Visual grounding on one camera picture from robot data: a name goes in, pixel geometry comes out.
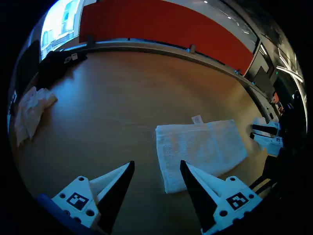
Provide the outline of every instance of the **crumpled cloth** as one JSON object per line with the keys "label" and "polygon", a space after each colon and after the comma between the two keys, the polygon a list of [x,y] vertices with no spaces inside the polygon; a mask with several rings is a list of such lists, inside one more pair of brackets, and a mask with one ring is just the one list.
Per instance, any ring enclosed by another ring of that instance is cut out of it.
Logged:
{"label": "crumpled cloth", "polygon": [[247,157],[234,120],[195,125],[162,125],[156,130],[156,150],[166,193],[186,190],[180,160],[219,176]]}
{"label": "crumpled cloth", "polygon": [[36,91],[36,87],[32,87],[22,97],[14,124],[17,146],[28,137],[32,139],[44,109],[55,101],[56,96],[46,88]]}

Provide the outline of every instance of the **wall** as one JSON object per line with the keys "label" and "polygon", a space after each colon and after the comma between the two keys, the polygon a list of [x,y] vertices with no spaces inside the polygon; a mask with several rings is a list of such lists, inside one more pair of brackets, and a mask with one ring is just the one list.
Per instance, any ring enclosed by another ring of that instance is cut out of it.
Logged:
{"label": "wall", "polygon": [[222,1],[217,0],[164,0],[172,2],[194,11],[197,11],[206,17],[212,19],[219,25],[223,26],[238,38],[250,52],[254,52],[257,42],[256,34],[250,27],[237,15],[231,8]]}
{"label": "wall", "polygon": [[160,0],[105,0],[85,6],[79,41],[141,38],[189,48],[244,73],[253,54],[232,33],[205,15]]}

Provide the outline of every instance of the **towel tag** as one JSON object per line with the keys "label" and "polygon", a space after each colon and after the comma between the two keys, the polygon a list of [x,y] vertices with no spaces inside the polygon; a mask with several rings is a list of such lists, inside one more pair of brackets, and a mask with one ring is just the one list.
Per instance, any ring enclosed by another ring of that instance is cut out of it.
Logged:
{"label": "towel tag", "polygon": [[204,124],[200,115],[191,118],[194,124]]}
{"label": "towel tag", "polygon": [[77,59],[78,59],[77,53],[72,54],[72,60],[77,60]]}

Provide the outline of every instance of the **black object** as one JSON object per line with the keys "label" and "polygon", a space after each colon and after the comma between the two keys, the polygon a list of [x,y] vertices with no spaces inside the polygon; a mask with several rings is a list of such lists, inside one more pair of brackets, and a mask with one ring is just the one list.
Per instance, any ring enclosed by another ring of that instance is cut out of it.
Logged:
{"label": "black object", "polygon": [[205,233],[216,224],[213,214],[217,205],[201,184],[195,179],[184,160],[180,161],[180,172],[183,176],[192,204],[196,210],[201,228]]}
{"label": "black object", "polygon": [[50,51],[39,64],[37,90],[50,88],[51,85],[64,76],[69,67],[87,59],[85,52],[77,52],[76,54],[77,59],[73,60],[73,58],[69,58],[72,56],[69,51]]}
{"label": "black object", "polygon": [[97,205],[98,210],[101,213],[98,226],[108,234],[112,232],[114,222],[119,213],[134,171],[135,162],[130,161],[127,169]]}
{"label": "black object", "polygon": [[21,56],[16,67],[16,98],[17,102],[21,99],[29,82],[38,72],[40,55],[40,42],[34,41]]}
{"label": "black object", "polygon": [[262,126],[262,125],[257,125],[257,124],[253,124],[252,129],[267,132],[271,135],[277,135],[278,133],[278,128],[267,127],[267,126]]}

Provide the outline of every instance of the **table surface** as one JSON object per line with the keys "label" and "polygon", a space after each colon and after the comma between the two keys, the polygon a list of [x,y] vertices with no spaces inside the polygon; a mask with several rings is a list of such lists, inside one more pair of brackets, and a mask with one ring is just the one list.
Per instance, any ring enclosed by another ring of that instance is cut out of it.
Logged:
{"label": "table surface", "polygon": [[135,172],[114,234],[201,234],[187,192],[167,195],[155,128],[234,119],[248,157],[231,171],[247,185],[263,170],[266,152],[249,138],[261,117],[240,83],[190,61],[142,52],[97,52],[70,68],[52,92],[32,141],[18,149],[18,167],[33,196],[55,196],[77,176],[101,176],[130,160]]}

